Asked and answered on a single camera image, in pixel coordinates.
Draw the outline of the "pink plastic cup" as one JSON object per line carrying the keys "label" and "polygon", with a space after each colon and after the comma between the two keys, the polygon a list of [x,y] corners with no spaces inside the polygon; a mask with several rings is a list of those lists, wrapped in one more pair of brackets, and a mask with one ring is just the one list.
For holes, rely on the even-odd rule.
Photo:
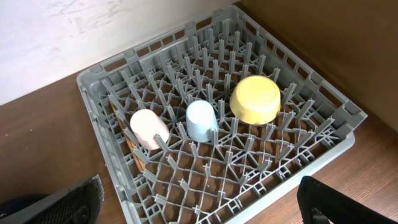
{"label": "pink plastic cup", "polygon": [[159,149],[154,136],[159,134],[167,142],[170,133],[166,124],[151,110],[136,111],[130,119],[130,127],[142,147],[149,150]]}

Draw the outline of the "light blue plastic cup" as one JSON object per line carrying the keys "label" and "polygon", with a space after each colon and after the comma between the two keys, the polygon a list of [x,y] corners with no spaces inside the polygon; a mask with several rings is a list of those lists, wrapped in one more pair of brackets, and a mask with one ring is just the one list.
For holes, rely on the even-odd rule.
{"label": "light blue plastic cup", "polygon": [[205,100],[196,100],[186,110],[187,133],[197,142],[212,140],[212,131],[218,130],[213,106]]}

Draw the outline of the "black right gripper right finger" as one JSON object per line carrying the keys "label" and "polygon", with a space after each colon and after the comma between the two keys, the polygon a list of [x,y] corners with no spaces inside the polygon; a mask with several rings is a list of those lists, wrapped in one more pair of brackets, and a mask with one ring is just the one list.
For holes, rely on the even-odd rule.
{"label": "black right gripper right finger", "polygon": [[397,224],[311,176],[302,178],[297,200],[304,224]]}

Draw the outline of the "yellow plastic bowl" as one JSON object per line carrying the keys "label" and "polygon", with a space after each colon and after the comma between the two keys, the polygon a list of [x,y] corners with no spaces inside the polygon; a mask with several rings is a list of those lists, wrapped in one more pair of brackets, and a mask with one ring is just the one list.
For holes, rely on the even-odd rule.
{"label": "yellow plastic bowl", "polygon": [[229,105],[235,117],[241,121],[247,124],[266,124],[279,114],[280,90],[270,78],[251,75],[236,85]]}

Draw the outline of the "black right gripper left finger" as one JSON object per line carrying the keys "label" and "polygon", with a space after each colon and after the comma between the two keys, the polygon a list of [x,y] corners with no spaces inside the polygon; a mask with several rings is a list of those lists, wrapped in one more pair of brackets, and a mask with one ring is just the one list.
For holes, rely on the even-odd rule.
{"label": "black right gripper left finger", "polygon": [[95,224],[104,204],[98,174],[53,194],[23,195],[1,203],[2,224]]}

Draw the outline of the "wooden chopstick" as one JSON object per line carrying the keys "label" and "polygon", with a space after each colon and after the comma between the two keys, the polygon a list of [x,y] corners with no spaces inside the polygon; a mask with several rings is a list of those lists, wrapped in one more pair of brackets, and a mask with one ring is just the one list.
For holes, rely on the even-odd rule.
{"label": "wooden chopstick", "polygon": [[132,153],[132,156],[137,164],[137,167],[140,170],[140,172],[143,173],[146,168],[145,168],[143,161],[137,156],[137,154],[134,151],[136,145],[133,142],[133,140],[131,139],[132,133],[130,132],[130,130],[128,128],[124,128],[123,133],[124,133],[124,137],[126,139],[127,145],[128,145],[128,147]]}
{"label": "wooden chopstick", "polygon": [[113,112],[115,113],[115,116],[117,117],[117,121],[119,123],[119,126],[121,127],[121,130],[123,131],[124,134],[124,138],[127,142],[127,145],[131,151],[131,154],[134,158],[134,161],[136,163],[137,168],[139,169],[139,171],[141,173],[144,172],[145,170],[145,166],[144,163],[137,157],[137,155],[134,153],[134,148],[135,148],[135,143],[129,138],[129,136],[125,133],[126,130],[128,130],[127,124],[125,123],[125,117],[124,114],[122,112],[120,112],[119,110],[116,109],[116,106],[114,105],[114,103],[112,101],[109,101],[110,105],[113,109]]}

